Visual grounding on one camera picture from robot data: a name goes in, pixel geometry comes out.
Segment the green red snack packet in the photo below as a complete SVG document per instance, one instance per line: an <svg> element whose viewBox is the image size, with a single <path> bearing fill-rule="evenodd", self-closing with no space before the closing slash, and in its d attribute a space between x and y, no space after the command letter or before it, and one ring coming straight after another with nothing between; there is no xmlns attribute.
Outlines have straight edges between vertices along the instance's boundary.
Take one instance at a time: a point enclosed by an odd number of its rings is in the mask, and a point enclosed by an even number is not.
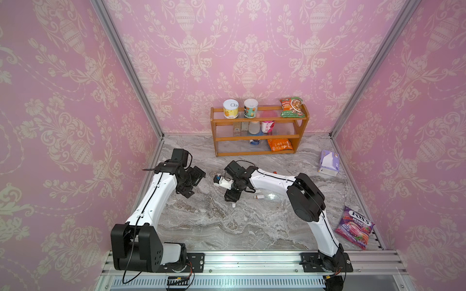
<svg viewBox="0 0 466 291"><path fill-rule="evenodd" d="M282 105L282 118L304 118L305 113L302 111L302 99L299 97L290 97L280 100Z"/></svg>

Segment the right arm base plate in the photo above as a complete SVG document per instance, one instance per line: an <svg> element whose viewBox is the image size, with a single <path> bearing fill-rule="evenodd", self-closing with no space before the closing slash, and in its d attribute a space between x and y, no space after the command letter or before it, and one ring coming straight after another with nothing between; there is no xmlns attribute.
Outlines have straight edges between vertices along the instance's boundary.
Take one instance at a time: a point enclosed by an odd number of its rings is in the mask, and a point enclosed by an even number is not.
<svg viewBox="0 0 466 291"><path fill-rule="evenodd" d="M347 253L338 251L330 257L320 252L304 252L300 254L300 263L305 273L350 273L353 266Z"/></svg>

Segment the wooden shelf rack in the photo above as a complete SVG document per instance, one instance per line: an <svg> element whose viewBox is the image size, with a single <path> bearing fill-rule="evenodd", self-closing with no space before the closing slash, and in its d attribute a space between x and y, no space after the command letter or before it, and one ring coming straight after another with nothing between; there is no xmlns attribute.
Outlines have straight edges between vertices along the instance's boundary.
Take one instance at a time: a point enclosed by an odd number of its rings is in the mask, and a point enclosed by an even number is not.
<svg viewBox="0 0 466 291"><path fill-rule="evenodd" d="M300 145L309 116L302 105L303 118L282 117L282 107L262 106L255 118L246 118L242 111L227 119L222 108L211 108L210 123L216 156L294 154ZM291 148L271 150L268 141L286 139Z"/></svg>

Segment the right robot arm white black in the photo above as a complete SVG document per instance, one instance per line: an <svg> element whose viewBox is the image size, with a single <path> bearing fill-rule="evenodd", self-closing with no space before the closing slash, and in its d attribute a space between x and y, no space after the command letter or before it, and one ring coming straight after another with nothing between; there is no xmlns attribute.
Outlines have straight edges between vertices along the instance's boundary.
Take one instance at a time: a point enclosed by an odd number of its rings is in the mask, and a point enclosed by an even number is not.
<svg viewBox="0 0 466 291"><path fill-rule="evenodd" d="M242 193L254 194L258 189L285 195L293 212L309 225L317 241L319 267L334 273L350 271L344 248L331 230L324 194L308 175L283 176L254 165L244 168L236 161L231 161L225 172L229 178L216 177L214 182L226 189L226 201L237 202Z"/></svg>

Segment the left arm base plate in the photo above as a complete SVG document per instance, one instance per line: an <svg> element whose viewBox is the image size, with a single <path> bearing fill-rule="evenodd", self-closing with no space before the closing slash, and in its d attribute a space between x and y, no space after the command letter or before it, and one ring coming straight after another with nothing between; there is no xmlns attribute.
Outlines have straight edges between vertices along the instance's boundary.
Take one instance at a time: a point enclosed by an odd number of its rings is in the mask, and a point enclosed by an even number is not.
<svg viewBox="0 0 466 291"><path fill-rule="evenodd" d="M182 260L176 263L167 263L161 265L159 272L165 273L183 273L194 271L194 273L203 273L205 263L205 253L187 253L182 255Z"/></svg>

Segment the orange snack bag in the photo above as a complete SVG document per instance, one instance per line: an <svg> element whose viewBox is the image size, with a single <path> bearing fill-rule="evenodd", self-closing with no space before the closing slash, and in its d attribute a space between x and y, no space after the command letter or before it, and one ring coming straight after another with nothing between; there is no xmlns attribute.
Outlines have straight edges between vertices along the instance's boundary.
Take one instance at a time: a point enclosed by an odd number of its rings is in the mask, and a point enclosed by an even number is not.
<svg viewBox="0 0 466 291"><path fill-rule="evenodd" d="M289 139L268 139L268 145L272 152L279 152L284 150L294 150L292 143Z"/></svg>

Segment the pink white cup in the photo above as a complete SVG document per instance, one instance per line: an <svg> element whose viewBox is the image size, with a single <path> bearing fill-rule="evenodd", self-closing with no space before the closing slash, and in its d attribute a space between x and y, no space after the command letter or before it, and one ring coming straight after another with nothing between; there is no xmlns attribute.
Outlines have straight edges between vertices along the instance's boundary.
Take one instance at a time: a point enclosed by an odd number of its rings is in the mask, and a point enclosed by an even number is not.
<svg viewBox="0 0 466 291"><path fill-rule="evenodd" d="M263 133L270 133L273 131L275 122L274 121L262 121L261 122L261 131Z"/></svg>

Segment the purple candy bag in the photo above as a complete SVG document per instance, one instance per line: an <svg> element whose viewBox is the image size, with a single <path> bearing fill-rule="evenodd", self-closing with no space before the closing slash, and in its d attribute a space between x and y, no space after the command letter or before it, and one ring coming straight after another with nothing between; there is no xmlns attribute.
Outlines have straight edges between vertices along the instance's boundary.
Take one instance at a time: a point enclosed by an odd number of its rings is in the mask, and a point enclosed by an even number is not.
<svg viewBox="0 0 466 291"><path fill-rule="evenodd" d="M336 233L362 250L366 250L369 236L374 226L375 223L348 206L345 206L343 217L336 228Z"/></svg>

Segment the green orange can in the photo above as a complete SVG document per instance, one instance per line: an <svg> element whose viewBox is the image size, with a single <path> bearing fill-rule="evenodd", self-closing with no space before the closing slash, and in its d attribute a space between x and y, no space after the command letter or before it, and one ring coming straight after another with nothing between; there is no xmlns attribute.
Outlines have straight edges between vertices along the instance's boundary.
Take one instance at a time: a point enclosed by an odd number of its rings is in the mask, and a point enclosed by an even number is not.
<svg viewBox="0 0 466 291"><path fill-rule="evenodd" d="M244 116L245 118L255 118L258 111L258 101L256 99L246 99L244 101Z"/></svg>

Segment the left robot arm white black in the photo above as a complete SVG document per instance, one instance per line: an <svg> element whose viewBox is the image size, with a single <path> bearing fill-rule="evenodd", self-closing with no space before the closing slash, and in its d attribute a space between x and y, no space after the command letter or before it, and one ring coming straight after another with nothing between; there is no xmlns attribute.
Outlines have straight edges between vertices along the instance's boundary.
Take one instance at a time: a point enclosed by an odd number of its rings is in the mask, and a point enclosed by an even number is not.
<svg viewBox="0 0 466 291"><path fill-rule="evenodd" d="M192 155L174 149L170 159L159 163L152 172L152 181L134 213L110 232L114 268L134 272L182 272L188 265L186 245L162 242L157 233L158 221L169 197L175 193L193 196L193 188L206 176L191 166Z"/></svg>

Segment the aluminium front rail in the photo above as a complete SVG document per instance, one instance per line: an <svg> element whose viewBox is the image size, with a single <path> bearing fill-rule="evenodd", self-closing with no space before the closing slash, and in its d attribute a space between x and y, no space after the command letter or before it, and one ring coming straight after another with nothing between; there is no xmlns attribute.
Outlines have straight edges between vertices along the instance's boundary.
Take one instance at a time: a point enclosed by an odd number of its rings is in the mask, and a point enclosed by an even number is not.
<svg viewBox="0 0 466 291"><path fill-rule="evenodd" d="M346 251L352 267L344 275L406 275L396 251ZM195 272L202 275L300 275L306 271L332 274L317 264L313 251L201 251L188 255Z"/></svg>

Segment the purple tissue box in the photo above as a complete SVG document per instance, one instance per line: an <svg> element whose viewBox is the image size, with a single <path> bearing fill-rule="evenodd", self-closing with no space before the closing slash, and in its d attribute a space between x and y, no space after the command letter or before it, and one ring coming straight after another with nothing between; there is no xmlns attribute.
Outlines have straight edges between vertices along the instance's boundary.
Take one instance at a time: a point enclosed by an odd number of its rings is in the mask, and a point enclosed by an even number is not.
<svg viewBox="0 0 466 291"><path fill-rule="evenodd" d="M339 155L329 150L322 150L317 171L325 175L336 177L340 172Z"/></svg>

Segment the white plastic bottle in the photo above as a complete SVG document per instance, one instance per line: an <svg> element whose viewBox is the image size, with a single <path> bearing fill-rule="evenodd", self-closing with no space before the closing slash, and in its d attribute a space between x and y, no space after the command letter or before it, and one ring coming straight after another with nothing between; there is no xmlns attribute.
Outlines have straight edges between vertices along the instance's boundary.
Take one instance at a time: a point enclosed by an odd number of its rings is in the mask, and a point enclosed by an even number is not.
<svg viewBox="0 0 466 291"><path fill-rule="evenodd" d="M259 121L251 121L249 122L248 132L251 135L257 135L260 133L260 122Z"/></svg>

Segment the yellow white can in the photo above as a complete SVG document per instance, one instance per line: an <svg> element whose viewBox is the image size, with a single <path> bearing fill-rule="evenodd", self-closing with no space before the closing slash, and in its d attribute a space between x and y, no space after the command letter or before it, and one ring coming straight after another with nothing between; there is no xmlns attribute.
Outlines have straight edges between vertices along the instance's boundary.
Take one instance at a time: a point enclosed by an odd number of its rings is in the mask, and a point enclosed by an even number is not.
<svg viewBox="0 0 466 291"><path fill-rule="evenodd" d="M239 102L235 99L227 99L223 103L223 114L226 119L236 119L239 116Z"/></svg>

